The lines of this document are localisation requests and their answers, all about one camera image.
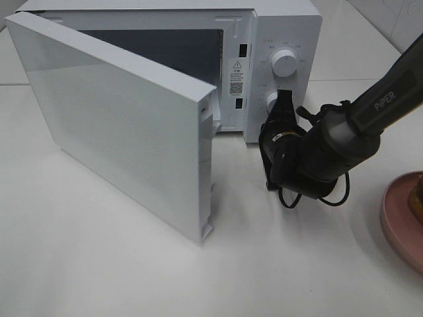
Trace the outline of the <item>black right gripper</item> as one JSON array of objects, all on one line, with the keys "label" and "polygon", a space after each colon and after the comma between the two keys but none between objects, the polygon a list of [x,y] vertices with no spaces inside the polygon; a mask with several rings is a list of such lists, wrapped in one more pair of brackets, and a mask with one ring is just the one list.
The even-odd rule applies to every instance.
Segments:
[{"label": "black right gripper", "polygon": [[284,185],[298,165],[298,145],[305,130],[298,126],[291,90],[278,90],[271,114],[262,124],[259,149],[268,190]]}]

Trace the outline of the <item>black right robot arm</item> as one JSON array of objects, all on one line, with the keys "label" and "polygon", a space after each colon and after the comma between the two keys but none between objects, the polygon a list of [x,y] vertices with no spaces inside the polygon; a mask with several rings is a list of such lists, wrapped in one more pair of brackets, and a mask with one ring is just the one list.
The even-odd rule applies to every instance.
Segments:
[{"label": "black right robot arm", "polygon": [[290,90],[279,90],[259,135],[266,187],[326,197],[341,175],[378,151],[386,127],[421,103],[421,37],[353,102],[324,104],[313,115],[294,108]]}]

